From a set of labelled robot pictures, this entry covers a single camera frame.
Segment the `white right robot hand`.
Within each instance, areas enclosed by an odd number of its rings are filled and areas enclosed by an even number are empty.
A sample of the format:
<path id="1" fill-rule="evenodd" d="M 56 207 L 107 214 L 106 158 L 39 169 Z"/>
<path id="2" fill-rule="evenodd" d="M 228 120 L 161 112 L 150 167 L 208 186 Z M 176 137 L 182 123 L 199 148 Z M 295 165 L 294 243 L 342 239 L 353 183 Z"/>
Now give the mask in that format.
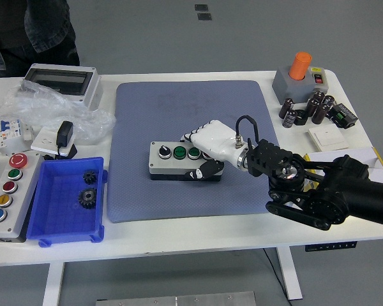
<path id="1" fill-rule="evenodd" d="M 193 146 L 208 155 L 211 160 L 199 168 L 187 173 L 192 180 L 203 180 L 223 170 L 223 162 L 228 161 L 241 171 L 246 171 L 246 153 L 248 144 L 233 129 L 218 120 L 186 133 L 182 142 L 191 142 Z"/>

